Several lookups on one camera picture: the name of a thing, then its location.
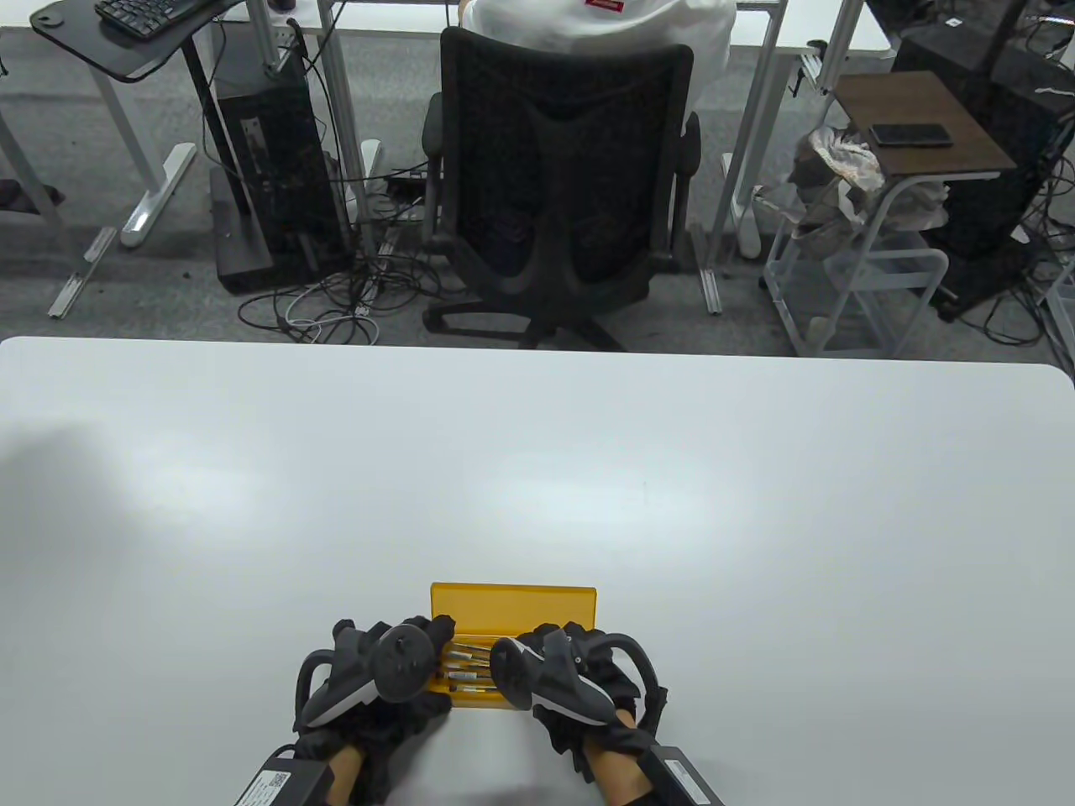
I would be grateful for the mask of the person's left hand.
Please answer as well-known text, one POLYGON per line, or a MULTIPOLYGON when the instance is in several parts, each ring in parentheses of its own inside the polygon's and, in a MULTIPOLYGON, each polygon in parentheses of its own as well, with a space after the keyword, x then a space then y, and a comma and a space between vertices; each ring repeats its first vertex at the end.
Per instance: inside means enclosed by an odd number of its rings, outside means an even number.
POLYGON ((333 627, 333 649, 307 656, 296 680, 296 759, 325 762, 333 774, 327 805, 386 803, 391 760, 452 710, 431 690, 454 638, 450 615, 414 615, 398 625, 333 627))

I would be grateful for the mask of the person's right hand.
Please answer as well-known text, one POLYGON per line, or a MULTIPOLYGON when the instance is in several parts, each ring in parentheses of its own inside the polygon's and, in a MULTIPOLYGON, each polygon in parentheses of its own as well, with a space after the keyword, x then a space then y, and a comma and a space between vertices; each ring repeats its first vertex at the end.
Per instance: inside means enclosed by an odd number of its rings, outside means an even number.
POLYGON ((627 635, 543 623, 496 641, 489 667, 499 694, 538 718, 586 782, 594 782, 588 744, 633 757, 656 744, 668 690, 627 635))

